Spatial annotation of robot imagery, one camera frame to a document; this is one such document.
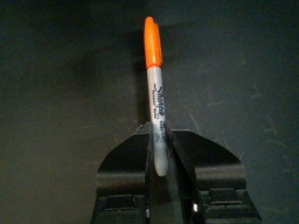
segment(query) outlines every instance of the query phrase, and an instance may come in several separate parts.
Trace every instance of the sharpie logo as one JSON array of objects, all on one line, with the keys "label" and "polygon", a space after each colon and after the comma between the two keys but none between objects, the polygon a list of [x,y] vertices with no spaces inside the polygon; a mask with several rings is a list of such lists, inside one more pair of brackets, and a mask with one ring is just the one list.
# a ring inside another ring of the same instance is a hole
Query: sharpie logo
[{"label": "sharpie logo", "polygon": [[164,116],[164,90],[163,87],[153,85],[153,105],[155,105],[155,118]]}]

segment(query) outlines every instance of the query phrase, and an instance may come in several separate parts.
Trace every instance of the black surface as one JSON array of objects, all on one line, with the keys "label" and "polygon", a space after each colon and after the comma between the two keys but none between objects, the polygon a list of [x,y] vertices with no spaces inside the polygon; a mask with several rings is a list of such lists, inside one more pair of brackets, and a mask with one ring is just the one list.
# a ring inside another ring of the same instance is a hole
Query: black surface
[{"label": "black surface", "polygon": [[0,6],[1,223],[89,222],[99,163],[148,120],[148,15],[172,128],[240,158],[263,223],[298,222],[296,1]]}]

